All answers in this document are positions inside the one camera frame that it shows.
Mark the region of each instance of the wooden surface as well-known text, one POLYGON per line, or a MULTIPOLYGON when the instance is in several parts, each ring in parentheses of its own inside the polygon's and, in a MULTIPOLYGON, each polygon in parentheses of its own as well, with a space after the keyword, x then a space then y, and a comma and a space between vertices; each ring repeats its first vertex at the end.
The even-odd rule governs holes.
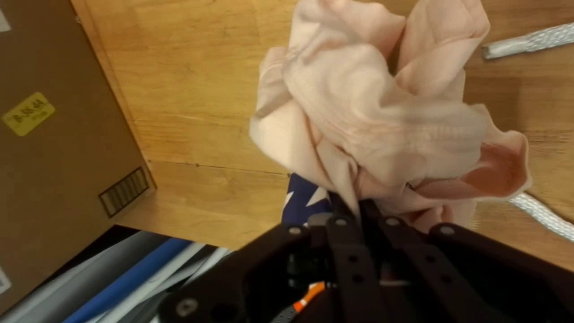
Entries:
MULTIPOLYGON (((123 222, 239 247, 279 221, 286 172, 248 138, 259 63, 286 45, 295 0, 74 0, 159 181, 123 222)), ((408 12, 415 0, 385 0, 408 12)), ((571 0, 485 0, 489 41, 574 21, 571 0)), ((533 194, 574 219, 574 47, 469 63, 467 100, 532 140, 533 194)), ((469 224, 574 267, 573 244, 510 204, 469 224)))

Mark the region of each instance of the pink cloth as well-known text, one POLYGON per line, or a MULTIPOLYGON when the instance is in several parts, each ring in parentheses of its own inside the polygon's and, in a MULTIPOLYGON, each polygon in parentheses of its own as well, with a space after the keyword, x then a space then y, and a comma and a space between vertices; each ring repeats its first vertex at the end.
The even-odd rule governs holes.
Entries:
POLYGON ((376 199, 422 231, 508 199, 530 186, 528 140, 462 102, 463 68, 489 30, 481 0, 420 0, 410 18, 300 0, 289 47, 261 66, 252 140, 356 213, 376 199))

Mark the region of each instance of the yellow sticker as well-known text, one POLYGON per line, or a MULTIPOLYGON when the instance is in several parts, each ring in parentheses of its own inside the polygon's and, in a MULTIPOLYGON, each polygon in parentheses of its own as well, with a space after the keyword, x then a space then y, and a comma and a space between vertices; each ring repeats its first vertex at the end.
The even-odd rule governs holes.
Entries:
POLYGON ((49 102, 49 99, 44 93, 37 91, 22 100, 17 108, 4 113, 2 118, 4 124, 19 136, 26 136, 54 113, 56 108, 49 102))

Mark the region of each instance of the blue object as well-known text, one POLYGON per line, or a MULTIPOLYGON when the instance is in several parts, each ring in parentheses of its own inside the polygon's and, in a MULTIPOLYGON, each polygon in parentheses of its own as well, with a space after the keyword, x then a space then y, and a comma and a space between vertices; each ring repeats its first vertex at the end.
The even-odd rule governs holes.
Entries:
POLYGON ((128 298, 144 282, 148 282, 157 271, 169 264, 176 255, 182 253, 191 242, 180 239, 167 239, 146 258, 135 264, 130 271, 119 276, 112 285, 96 294, 87 305, 76 310, 65 323, 85 323, 128 298))
POLYGON ((288 203, 284 206, 282 222, 288 226, 302 226, 315 213, 331 213, 332 203, 329 192, 298 174, 289 176, 288 203))

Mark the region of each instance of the cable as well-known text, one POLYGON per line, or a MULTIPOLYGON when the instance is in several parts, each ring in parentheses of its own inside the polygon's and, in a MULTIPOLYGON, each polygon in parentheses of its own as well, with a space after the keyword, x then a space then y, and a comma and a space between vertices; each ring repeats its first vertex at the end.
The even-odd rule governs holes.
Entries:
POLYGON ((533 195, 519 194, 517 197, 510 199, 510 203, 532 215, 533 219, 537 219, 550 231, 574 242, 574 224, 562 219, 559 213, 555 213, 551 208, 542 204, 533 195))

